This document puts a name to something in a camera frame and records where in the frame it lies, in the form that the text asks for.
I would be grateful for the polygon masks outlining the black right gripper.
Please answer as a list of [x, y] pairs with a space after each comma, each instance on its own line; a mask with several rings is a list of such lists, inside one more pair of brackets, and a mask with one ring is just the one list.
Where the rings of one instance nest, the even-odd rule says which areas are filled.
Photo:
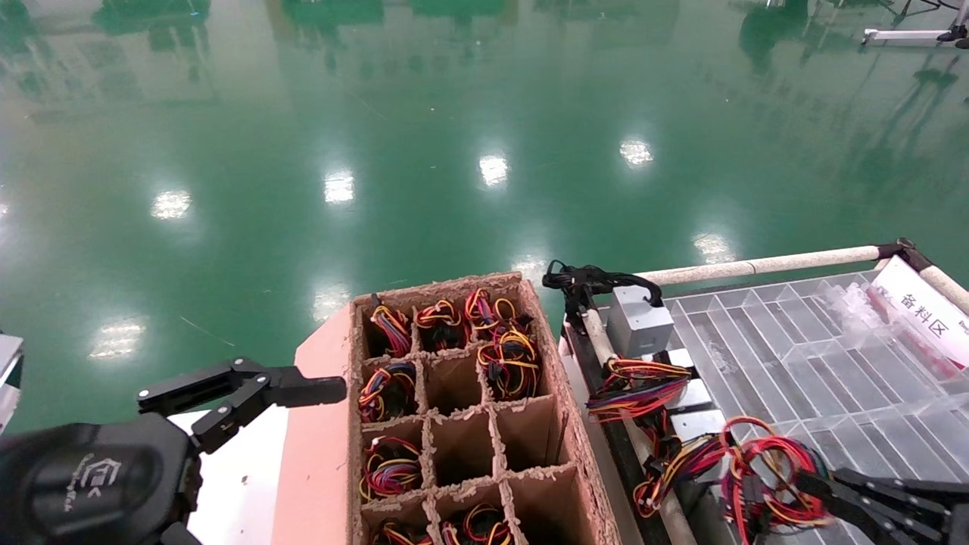
[[796, 476], [796, 489], [873, 544], [969, 544], [968, 485], [876, 478], [851, 469]]

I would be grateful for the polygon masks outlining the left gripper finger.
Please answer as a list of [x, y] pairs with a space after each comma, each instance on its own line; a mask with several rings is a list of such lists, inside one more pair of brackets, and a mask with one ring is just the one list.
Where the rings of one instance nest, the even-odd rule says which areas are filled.
[[348, 394], [343, 377], [304, 377], [297, 368], [228, 368], [214, 385], [227, 393], [215, 396], [221, 403], [193, 424], [193, 441], [204, 454], [218, 451], [270, 407], [329, 406]]

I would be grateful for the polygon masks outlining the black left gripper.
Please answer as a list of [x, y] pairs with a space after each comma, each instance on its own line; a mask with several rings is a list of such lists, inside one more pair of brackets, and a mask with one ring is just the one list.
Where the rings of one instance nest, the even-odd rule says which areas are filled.
[[[143, 388], [139, 414], [168, 417], [228, 397], [267, 372], [235, 358]], [[1, 453], [4, 544], [195, 544], [196, 443], [165, 417], [73, 423], [5, 434]]]

